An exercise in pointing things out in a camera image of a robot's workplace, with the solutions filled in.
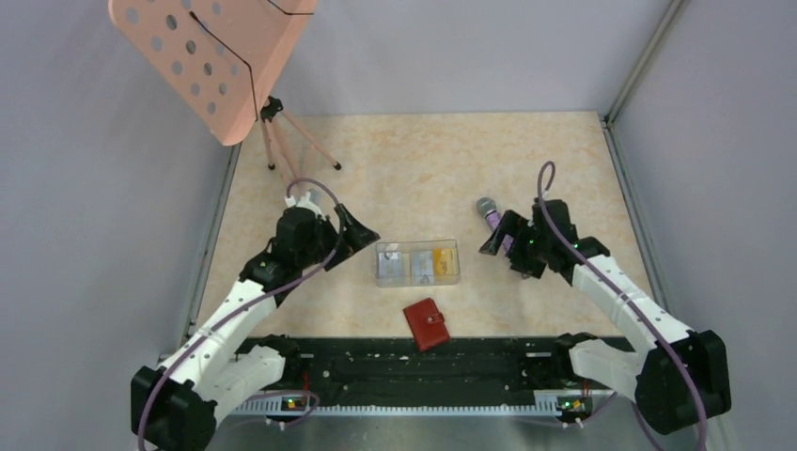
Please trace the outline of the clear plastic card tray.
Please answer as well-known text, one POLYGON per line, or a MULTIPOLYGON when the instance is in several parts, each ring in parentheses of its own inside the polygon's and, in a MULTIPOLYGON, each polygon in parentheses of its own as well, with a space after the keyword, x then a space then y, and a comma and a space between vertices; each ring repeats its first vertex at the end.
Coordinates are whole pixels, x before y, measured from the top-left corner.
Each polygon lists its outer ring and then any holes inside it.
POLYGON ((455 240, 378 242, 374 256, 381 288, 450 286, 461 279, 455 240))

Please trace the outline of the red leather card holder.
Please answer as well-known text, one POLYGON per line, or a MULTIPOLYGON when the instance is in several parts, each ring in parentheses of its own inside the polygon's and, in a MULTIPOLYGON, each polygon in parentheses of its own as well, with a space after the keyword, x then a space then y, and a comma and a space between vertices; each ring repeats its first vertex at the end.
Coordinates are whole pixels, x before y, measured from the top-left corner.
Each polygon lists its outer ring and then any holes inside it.
POLYGON ((420 352, 426 352, 450 341, 445 317, 432 298, 406 306, 404 317, 420 352))

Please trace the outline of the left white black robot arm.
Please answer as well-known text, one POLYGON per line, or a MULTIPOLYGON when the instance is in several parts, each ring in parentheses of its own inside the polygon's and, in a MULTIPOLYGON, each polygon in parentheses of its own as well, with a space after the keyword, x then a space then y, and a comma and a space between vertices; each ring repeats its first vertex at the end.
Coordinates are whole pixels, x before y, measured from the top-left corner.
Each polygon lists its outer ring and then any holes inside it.
POLYGON ((296 287, 380 239, 344 204, 334 212, 338 225, 309 202, 285 209, 274 236, 244 264, 205 324, 157 367, 134 374, 131 419, 139 449, 204 450, 219 425, 260 389, 297 383, 302 365, 285 338, 237 352, 296 287))

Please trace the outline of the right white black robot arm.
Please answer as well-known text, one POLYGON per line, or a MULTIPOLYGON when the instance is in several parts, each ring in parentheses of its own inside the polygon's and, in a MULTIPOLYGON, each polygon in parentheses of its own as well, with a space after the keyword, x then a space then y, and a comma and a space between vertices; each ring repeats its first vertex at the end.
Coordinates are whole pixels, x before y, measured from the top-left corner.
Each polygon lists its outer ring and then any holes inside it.
POLYGON ((631 350, 594 334, 563 334, 555 341, 551 373, 564 387, 596 381, 629 399, 647 425, 666 435, 729 412, 727 348, 712 330, 698 332, 672 317, 618 266, 592 236, 579 237, 566 202, 536 199, 532 216, 500 213, 481 197, 476 210, 491 236, 484 255, 503 253, 524 278, 559 274, 584 293, 622 332, 631 350))

